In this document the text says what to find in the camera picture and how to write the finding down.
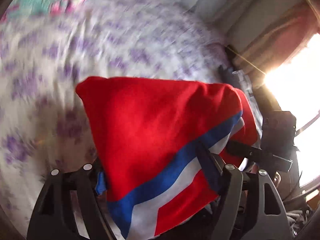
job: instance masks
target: wall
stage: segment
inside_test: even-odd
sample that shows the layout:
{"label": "wall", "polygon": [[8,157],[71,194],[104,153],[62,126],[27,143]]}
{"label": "wall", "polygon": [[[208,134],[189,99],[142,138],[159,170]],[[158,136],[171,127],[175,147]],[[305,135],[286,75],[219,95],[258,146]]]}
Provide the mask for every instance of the wall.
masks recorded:
{"label": "wall", "polygon": [[230,44],[243,51],[263,30],[302,0],[256,0],[226,33]]}

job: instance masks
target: bed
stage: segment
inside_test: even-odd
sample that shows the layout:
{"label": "bed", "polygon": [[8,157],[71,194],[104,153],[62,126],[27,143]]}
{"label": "bed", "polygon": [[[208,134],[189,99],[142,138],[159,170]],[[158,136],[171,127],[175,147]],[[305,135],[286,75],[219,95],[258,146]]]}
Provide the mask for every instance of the bed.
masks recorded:
{"label": "bed", "polygon": [[80,81],[94,75],[221,82],[218,67],[230,67],[226,44],[218,31],[162,0],[88,0],[67,15],[2,23],[0,205],[15,228],[26,236],[50,170],[74,171],[96,158],[75,94]]}

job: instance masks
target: metal screw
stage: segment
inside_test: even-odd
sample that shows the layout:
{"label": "metal screw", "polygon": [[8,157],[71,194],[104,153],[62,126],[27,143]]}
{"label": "metal screw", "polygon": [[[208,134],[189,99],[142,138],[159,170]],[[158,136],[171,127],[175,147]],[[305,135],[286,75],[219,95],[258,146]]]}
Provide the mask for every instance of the metal screw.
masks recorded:
{"label": "metal screw", "polygon": [[261,176],[266,176],[268,173],[265,170],[259,170]]}
{"label": "metal screw", "polygon": [[54,170],[51,171],[51,175],[52,176],[56,176],[58,174],[59,174],[59,170],[57,170],[57,169],[54,169]]}
{"label": "metal screw", "polygon": [[87,163],[85,166],[83,166],[83,169],[84,169],[85,171],[89,171],[89,170],[92,169],[92,165],[91,165],[90,163]]}
{"label": "metal screw", "polygon": [[226,165],[225,165],[225,168],[226,168],[227,170],[230,170],[230,171],[232,171],[232,170],[235,169],[235,167],[234,167],[232,164],[226,164]]}

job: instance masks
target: window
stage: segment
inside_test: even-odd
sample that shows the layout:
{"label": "window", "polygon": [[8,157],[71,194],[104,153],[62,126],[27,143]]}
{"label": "window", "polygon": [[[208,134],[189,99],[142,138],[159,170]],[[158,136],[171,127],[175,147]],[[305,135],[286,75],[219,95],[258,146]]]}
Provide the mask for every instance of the window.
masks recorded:
{"label": "window", "polygon": [[[320,110],[320,35],[315,34],[287,64],[268,73],[265,84],[277,99],[283,111],[297,118],[297,128],[303,127]],[[320,118],[300,133],[294,140],[300,186],[320,175]]]}

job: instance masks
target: brown curtain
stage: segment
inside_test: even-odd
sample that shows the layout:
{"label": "brown curtain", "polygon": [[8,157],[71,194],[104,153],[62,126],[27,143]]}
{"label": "brown curtain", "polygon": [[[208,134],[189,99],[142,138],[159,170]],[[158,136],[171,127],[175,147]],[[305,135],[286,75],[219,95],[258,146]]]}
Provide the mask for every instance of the brown curtain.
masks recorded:
{"label": "brown curtain", "polygon": [[[267,73],[290,60],[318,31],[318,26],[312,8],[303,1],[265,29],[240,55]],[[235,66],[249,75],[253,88],[260,87],[264,74],[243,58],[236,57]]]}

